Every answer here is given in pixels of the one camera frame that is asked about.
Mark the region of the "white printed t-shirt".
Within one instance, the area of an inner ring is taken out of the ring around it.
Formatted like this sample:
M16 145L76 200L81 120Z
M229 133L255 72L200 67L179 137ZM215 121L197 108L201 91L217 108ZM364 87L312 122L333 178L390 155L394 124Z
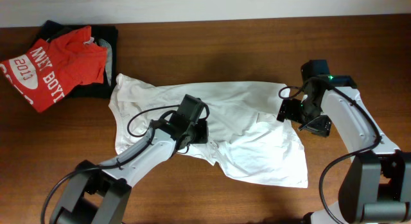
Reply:
M119 74L109 103L117 124L115 151L140 139L151 120L178 105L187 94L209 107L208 142L183 150L187 156L219 164L235 180L306 188L304 146L289 121L277 120L282 83L207 82L153 86Z

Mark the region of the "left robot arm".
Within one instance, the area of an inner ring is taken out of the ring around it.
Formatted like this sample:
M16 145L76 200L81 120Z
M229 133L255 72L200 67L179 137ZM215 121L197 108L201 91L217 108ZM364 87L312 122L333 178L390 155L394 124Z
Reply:
M112 159L85 160L49 192L41 223L122 223L132 188L155 166L191 144L208 141L209 107L186 94L149 123L138 141Z

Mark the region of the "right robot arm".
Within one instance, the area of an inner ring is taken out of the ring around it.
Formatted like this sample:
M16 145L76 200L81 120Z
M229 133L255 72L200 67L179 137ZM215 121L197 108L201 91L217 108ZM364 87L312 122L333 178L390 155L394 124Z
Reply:
M321 137L335 127L347 154L331 161L319 178L322 210L309 212L302 223L406 223L410 221L410 153L401 151L377 125L348 75L329 71L326 60L310 60L301 66L303 84L294 90L303 94L278 96L282 103L280 122L299 123ZM324 179L339 162L349 159L350 168L338 191L338 200L328 205Z

